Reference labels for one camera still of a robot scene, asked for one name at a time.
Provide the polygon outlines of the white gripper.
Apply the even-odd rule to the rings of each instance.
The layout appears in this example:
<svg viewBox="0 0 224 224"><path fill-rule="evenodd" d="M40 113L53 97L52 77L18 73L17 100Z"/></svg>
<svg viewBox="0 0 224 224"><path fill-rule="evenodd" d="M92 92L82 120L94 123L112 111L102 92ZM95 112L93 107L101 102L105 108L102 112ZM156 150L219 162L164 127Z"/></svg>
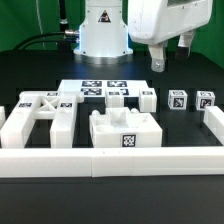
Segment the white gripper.
<svg viewBox="0 0 224 224"><path fill-rule="evenodd" d="M154 72L165 70L166 40L180 34L175 58L181 61L189 58L194 29L209 22L212 5L213 0L128 1L129 35L132 41L149 45Z"/></svg>

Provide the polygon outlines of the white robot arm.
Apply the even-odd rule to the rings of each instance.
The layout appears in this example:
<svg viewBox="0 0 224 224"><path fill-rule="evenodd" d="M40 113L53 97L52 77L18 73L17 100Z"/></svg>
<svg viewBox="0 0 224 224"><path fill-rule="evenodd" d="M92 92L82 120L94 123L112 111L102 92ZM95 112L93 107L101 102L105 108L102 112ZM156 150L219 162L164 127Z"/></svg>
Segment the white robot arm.
<svg viewBox="0 0 224 224"><path fill-rule="evenodd" d="M85 0L85 19L79 27L77 59L94 64L119 63L132 56L128 42L146 44L151 69L166 66L166 46L178 37L179 57L186 59L195 30L211 18L213 0L128 0L128 18L122 18L123 0Z"/></svg>

